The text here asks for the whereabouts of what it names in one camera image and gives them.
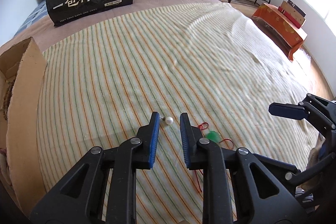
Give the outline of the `green jade red cord pendant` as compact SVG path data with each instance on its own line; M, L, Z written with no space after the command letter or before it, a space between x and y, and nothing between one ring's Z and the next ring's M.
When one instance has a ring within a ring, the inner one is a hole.
M197 128L201 131L202 136L206 139L214 141L217 144L224 144L228 149L234 149L235 144L230 138L224 138L220 133L215 130L211 130L209 128L209 124L207 122L202 122L197 125ZM197 191L198 193L203 192L203 188L201 187L201 176L204 176L204 171L202 169L198 169L194 171L194 175L197 183Z

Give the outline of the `white pearl earring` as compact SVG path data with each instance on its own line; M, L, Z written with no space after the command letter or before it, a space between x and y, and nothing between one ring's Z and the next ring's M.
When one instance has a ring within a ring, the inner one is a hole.
M174 123L174 120L172 117L159 117L161 121L163 121L166 125L171 125Z

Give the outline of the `dark brown bead mala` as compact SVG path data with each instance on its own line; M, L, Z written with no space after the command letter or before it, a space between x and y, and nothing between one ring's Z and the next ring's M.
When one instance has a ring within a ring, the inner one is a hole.
M14 78L11 81L9 80L5 81L5 93L3 95L3 102L2 102L2 112L5 121L7 121L8 119L8 110L10 106L10 100L12 97L12 91L15 84L15 80L16 76L14 76Z

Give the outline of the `brown cardboard box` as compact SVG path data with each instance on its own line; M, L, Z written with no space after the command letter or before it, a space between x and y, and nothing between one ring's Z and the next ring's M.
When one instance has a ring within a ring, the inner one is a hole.
M45 195L37 145L37 112L47 62L33 38L1 53L1 183L19 212L29 216ZM8 119L5 81L16 76Z

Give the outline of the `orange patterned gift box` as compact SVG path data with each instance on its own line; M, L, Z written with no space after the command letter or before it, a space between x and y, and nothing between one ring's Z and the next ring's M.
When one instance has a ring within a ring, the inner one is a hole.
M252 14L252 19L261 20L280 36L285 55L293 61L293 54L301 48L307 33L302 28L298 28L278 7L268 3L263 3Z

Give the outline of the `red and tan books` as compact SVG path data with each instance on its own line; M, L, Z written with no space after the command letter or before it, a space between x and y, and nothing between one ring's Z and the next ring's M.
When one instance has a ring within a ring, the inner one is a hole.
M297 28L301 28L306 21L306 14L291 0L282 1L278 11L284 14Z

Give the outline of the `striped yellow green towel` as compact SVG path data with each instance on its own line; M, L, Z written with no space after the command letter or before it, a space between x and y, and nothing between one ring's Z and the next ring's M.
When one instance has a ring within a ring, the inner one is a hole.
M274 117L298 103L305 74L241 12L224 3L158 7L84 28L43 53L37 121L46 190L92 147L135 136L152 112L161 124L152 170L137 172L138 223L201 223L202 177L186 168L179 117L208 123L235 147L305 169L317 132Z

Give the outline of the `brown bed blanket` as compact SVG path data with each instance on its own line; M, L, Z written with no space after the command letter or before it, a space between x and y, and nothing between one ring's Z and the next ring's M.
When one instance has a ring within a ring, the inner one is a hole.
M131 5L117 7L108 11L85 16L60 27L55 27L49 16L38 20L29 28L1 46L1 53L19 42L32 37L41 51L45 51L60 40L101 21L156 7L179 5L186 3L220 3L221 0L133 0Z

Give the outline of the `blue checked bed sheet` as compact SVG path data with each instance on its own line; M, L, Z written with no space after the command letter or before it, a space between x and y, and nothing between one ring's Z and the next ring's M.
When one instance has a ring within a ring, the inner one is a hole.
M42 0L41 3L35 7L33 12L27 17L27 19L23 22L23 24L20 26L20 28L17 30L14 36L17 36L22 31L29 28L31 25L36 23L38 20L42 19L44 16L47 16L47 7L46 7L46 0Z

